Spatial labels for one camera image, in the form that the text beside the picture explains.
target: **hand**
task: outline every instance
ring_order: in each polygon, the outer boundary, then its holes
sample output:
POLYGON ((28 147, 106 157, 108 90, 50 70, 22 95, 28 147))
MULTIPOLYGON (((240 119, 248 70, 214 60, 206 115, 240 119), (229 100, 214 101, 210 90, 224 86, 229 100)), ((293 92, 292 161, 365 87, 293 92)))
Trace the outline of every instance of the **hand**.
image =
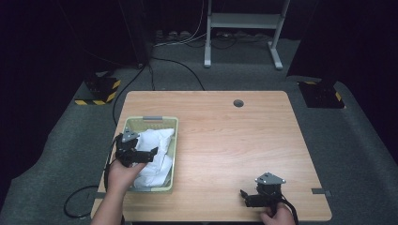
POLYGON ((260 214, 265 225, 295 225, 292 213, 284 203, 279 202, 276 208, 277 211, 273 217, 271 217, 272 212, 269 207, 266 208, 265 212, 260 214))
POLYGON ((111 164, 108 176, 108 192, 126 194, 138 173, 146 166, 139 163, 133 167, 125 167, 117 159, 111 164))

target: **white metal frame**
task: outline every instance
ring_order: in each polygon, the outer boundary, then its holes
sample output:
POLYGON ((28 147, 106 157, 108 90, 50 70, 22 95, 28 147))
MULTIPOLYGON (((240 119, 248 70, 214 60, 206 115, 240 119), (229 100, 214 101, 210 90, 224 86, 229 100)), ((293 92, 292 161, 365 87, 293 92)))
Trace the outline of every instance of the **white metal frame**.
POLYGON ((205 68, 211 67, 211 28, 229 27, 275 29, 273 40, 268 42, 268 48, 272 55, 275 67, 277 69, 283 69, 281 58, 276 51, 276 45, 282 31, 284 18, 286 16, 289 3, 290 0, 284 0, 281 14, 212 13, 212 0, 208 0, 205 68))

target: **dark background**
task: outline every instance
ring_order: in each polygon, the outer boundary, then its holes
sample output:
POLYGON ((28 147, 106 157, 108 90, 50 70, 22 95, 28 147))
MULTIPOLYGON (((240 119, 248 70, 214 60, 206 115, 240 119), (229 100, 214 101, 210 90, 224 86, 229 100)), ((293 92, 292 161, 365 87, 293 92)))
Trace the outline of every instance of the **dark background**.
MULTIPOLYGON (((135 1, 120 2, 126 9, 135 1)), ((187 30, 193 34, 196 30, 202 1, 144 2, 140 16, 153 32, 187 30)), ((276 0, 244 1, 244 7, 241 3, 214 1, 213 8, 271 13, 279 12, 281 6, 276 0)), ((387 0, 292 0, 281 38, 301 39, 289 74, 324 78, 333 71, 353 93, 397 161, 394 116, 398 104, 393 94, 398 59, 396 5, 387 0)), ((127 16, 138 20, 133 15, 127 16)), ((133 23, 130 28, 134 34, 139 30, 133 23)), ((205 30, 206 17, 198 34, 205 30)), ((1 203, 10 180, 38 160, 48 134, 87 74, 138 67, 145 61, 144 44, 135 38, 134 45, 117 1, 1 1, 1 203)))

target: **black clamp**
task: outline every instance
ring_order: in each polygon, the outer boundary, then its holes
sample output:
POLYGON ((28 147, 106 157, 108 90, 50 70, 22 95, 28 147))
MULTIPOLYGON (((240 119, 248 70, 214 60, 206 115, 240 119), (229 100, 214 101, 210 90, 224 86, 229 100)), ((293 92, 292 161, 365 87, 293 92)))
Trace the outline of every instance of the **black clamp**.
POLYGON ((129 167, 132 163, 147 163, 152 162, 153 157, 158 154, 158 147, 149 152, 138 151, 135 149, 139 135, 130 131, 126 127, 123 134, 116 137, 116 153, 115 156, 125 166, 129 167))
POLYGON ((245 199, 247 207, 270 207, 272 215, 275 215, 277 204, 284 203, 290 207, 296 224, 299 224, 295 207, 282 194, 281 184, 286 183, 284 179, 266 172, 255 179, 255 182, 257 183, 256 190, 258 194, 248 195, 245 191, 240 191, 240 195, 245 199))

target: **plastic basket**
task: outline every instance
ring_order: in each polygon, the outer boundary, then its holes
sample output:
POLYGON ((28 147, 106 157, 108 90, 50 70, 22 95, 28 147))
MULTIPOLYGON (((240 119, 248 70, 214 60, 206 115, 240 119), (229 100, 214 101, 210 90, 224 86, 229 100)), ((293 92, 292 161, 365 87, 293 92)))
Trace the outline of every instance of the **plastic basket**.
POLYGON ((172 116, 130 116, 127 118, 124 128, 129 128, 131 131, 136 133, 144 132, 148 129, 165 129, 173 128, 175 133, 171 137, 169 148, 167 150, 167 156, 173 160, 172 168, 167 174, 167 183, 161 187, 134 187, 131 186, 129 191, 136 192, 161 192, 171 191, 173 187, 174 170, 176 162, 176 138, 178 133, 178 119, 172 116))

